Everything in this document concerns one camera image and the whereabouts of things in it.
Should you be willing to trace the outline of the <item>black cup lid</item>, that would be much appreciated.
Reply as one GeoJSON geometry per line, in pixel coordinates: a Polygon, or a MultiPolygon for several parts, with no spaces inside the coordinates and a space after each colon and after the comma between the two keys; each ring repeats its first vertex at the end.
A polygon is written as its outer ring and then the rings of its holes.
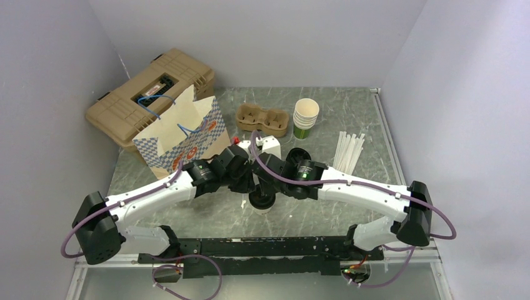
{"type": "Polygon", "coordinates": [[[275,191],[262,187],[258,184],[255,187],[255,190],[249,193],[249,202],[253,206],[265,207],[267,205],[274,205],[276,201],[275,191]]]}

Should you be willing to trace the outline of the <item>white paper coffee cup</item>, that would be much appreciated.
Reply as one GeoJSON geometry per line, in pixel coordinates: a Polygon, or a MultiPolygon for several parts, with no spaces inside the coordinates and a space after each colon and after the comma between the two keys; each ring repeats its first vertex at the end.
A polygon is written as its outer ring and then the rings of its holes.
{"type": "Polygon", "coordinates": [[[267,214],[273,207],[273,204],[272,205],[267,205],[265,207],[261,207],[261,206],[254,206],[252,205],[252,208],[253,208],[253,211],[258,214],[258,215],[265,215],[267,214]]]}

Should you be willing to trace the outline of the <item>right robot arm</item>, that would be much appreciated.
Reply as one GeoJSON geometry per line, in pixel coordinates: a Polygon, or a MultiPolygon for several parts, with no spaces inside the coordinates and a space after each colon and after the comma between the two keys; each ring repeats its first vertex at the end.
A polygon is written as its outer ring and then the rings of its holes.
{"type": "Polygon", "coordinates": [[[351,259],[360,259],[387,243],[402,242],[426,247],[431,240],[432,202],[425,184],[385,185],[347,175],[311,160],[296,164],[262,153],[252,164],[264,195],[279,193],[294,199],[339,201],[376,211],[379,219],[352,225],[344,250],[351,259]]]}

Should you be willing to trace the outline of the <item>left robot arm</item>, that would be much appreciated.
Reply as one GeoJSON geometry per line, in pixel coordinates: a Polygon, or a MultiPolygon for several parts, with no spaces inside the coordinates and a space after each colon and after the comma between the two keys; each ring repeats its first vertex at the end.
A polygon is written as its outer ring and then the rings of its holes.
{"type": "Polygon", "coordinates": [[[227,147],[208,161],[180,164],[177,171],[133,191],[108,197],[94,192],[85,197],[72,229],[81,256],[90,265],[122,253],[150,254],[165,263],[181,253],[181,243],[170,226],[137,227],[136,221],[174,203],[215,193],[227,186],[235,193],[254,189],[249,141],[227,147]]]}

